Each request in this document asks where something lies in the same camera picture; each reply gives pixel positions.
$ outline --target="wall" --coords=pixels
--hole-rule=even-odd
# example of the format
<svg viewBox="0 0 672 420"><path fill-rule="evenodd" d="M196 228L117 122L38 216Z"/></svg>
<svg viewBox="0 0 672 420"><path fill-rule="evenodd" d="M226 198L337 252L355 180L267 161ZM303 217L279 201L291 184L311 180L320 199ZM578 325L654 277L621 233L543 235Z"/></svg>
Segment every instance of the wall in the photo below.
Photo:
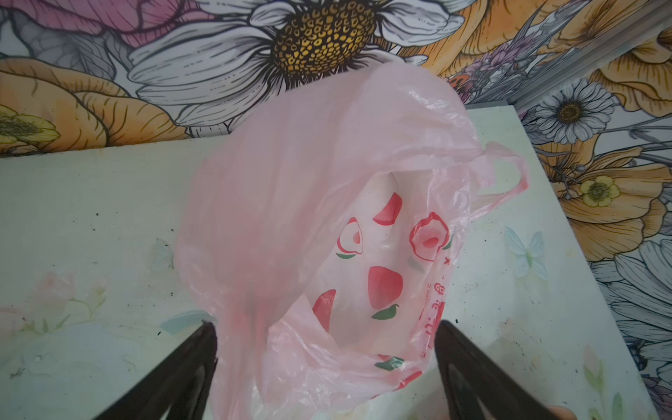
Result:
<svg viewBox="0 0 672 420"><path fill-rule="evenodd" d="M522 121L661 419L672 419L672 28Z"/></svg>
<svg viewBox="0 0 672 420"><path fill-rule="evenodd" d="M505 99L645 3L0 0L0 155L228 134L288 89L389 61Z"/></svg>

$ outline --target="table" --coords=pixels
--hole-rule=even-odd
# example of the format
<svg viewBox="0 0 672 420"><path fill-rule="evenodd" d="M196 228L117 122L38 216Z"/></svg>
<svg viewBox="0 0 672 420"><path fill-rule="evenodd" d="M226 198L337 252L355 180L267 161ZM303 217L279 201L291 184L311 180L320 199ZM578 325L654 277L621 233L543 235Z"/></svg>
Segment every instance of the table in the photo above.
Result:
<svg viewBox="0 0 672 420"><path fill-rule="evenodd" d="M597 411L616 420L621 408L622 418L656 418L515 110L469 114L484 143L528 159L531 182L472 223L444 318L545 404L580 419ZM0 161L0 418L90 419L198 326L205 314L179 282L172 246L190 177L225 140ZM517 182L512 167L497 170L493 192ZM515 276L506 226L525 245L543 233L547 282ZM12 327L24 330L10 335ZM432 369L350 413L316 419L445 419L443 393Z"/></svg>

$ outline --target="crumpled plastic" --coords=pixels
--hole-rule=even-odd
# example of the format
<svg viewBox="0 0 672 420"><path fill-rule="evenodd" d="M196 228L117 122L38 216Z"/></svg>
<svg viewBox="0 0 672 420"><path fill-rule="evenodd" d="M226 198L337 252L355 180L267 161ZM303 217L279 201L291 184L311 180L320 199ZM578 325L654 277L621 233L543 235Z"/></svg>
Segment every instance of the crumpled plastic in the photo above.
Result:
<svg viewBox="0 0 672 420"><path fill-rule="evenodd" d="M493 161L520 182L480 196ZM460 99L412 65L291 90L193 180L175 262L217 318L216 419L309 419L426 369L469 222L524 191Z"/></svg>

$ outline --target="small white daisy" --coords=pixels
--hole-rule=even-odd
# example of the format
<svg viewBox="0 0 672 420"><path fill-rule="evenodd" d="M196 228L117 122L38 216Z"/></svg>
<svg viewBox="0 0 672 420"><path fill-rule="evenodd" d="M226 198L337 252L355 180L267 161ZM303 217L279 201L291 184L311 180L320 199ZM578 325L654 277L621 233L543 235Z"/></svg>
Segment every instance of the small white daisy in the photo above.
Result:
<svg viewBox="0 0 672 420"><path fill-rule="evenodd" d="M373 37L399 46L431 44L464 22L448 10L470 2L248 2L247 16L186 24L135 50L128 78L144 85L139 98L183 106L176 122L193 126L192 134L222 131L204 126L224 122L232 130L255 105L287 89L383 62L423 64L426 56L401 58L373 44ZM225 2L202 7L232 12Z"/></svg>
<svg viewBox="0 0 672 420"><path fill-rule="evenodd" d="M617 105L601 84L581 79L533 107L522 122L534 144L574 144L604 130Z"/></svg>

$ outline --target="bag handle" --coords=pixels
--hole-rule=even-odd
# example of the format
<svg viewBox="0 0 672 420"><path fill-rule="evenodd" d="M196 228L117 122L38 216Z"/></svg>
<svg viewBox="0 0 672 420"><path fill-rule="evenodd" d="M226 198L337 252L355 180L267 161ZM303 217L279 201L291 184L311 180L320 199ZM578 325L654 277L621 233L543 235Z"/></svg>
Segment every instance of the bag handle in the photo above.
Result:
<svg viewBox="0 0 672 420"><path fill-rule="evenodd" d="M487 159L494 158L504 162L509 162L520 172L520 181L518 185L501 194L484 194L476 196L472 203L477 202L476 208L472 209L471 219L475 219L493 211L497 206L509 201L513 197L525 191L529 186L528 161L523 156L516 155L511 149L497 142L489 142L485 145L483 155Z"/></svg>

